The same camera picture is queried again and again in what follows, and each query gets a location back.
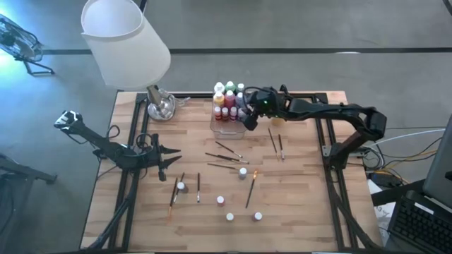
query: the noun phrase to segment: black keyboard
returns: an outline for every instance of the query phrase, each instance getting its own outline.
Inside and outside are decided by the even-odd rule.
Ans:
[[[452,214],[412,190],[395,204],[388,231],[426,253],[452,254]]]

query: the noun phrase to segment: concrete floor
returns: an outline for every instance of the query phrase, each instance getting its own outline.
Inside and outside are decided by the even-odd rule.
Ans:
[[[5,0],[0,13],[34,32],[46,49],[87,49],[80,36],[84,0]],[[441,1],[424,0],[152,0],[145,12],[170,48],[452,47],[452,17]],[[76,250],[98,167],[89,145],[77,145],[52,124],[64,109],[104,133],[116,95],[90,55],[45,56],[55,76],[34,78],[0,53],[0,151],[58,174],[36,182],[8,253]],[[217,81],[286,84],[291,90],[344,90],[372,105],[389,128],[444,126],[452,113],[450,54],[247,54],[173,56],[159,85],[169,91],[209,90]],[[386,137],[422,131],[388,130]],[[410,155],[440,134],[383,144]],[[422,179],[431,160],[397,169]]]

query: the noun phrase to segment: wooden tabletop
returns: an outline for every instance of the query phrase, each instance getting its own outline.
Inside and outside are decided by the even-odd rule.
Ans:
[[[344,92],[327,94],[332,104],[347,102]],[[135,98],[135,92],[119,92],[111,124],[118,125],[121,134],[113,141],[127,143]],[[171,121],[150,122],[148,132],[158,133],[160,143],[165,147],[182,150],[176,154],[182,158],[167,170],[166,182],[158,180],[156,168],[149,169],[140,180],[129,251],[337,250],[315,121],[287,122],[276,127],[270,124],[270,120],[262,118],[258,120],[256,130],[247,131],[242,140],[219,140],[251,162],[245,165],[249,174],[242,181],[232,169],[207,165],[207,162],[232,163],[205,155],[205,152],[234,157],[215,143],[210,129],[211,103],[211,99],[191,99],[185,107],[177,110]],[[139,119],[137,134],[141,131],[142,117]],[[354,131],[344,121],[334,121],[333,125],[338,141],[346,139]],[[275,158],[268,127],[277,146],[278,134],[282,136],[285,162],[278,162]],[[359,163],[357,159],[350,162]],[[112,166],[111,162],[102,161],[99,174]],[[258,176],[248,209],[245,209],[256,169]],[[172,218],[167,221],[174,180],[183,172],[189,193],[179,193]],[[199,204],[196,203],[198,172],[201,173]],[[363,168],[349,166],[344,175],[354,217],[366,233],[381,244]],[[82,246],[92,243],[111,219],[120,176],[120,169],[114,169],[96,183]],[[216,205],[219,195],[225,197],[224,207]],[[234,214],[233,222],[226,220],[228,212]],[[261,221],[251,220],[255,212],[262,213]],[[342,216],[341,224],[347,243],[347,229]],[[119,240],[122,240],[123,225],[124,220],[121,221]]]

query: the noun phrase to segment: white lampshade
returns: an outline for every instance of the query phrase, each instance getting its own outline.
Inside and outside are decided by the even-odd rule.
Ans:
[[[170,67],[170,51],[132,0],[89,0],[81,22],[107,86],[139,90]]]

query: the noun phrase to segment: lamp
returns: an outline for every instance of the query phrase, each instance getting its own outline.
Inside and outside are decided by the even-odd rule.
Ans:
[[[89,0],[81,24],[105,85],[121,90],[146,87],[150,117],[171,119],[175,99],[155,85],[170,67],[170,51],[139,7],[132,0]]]

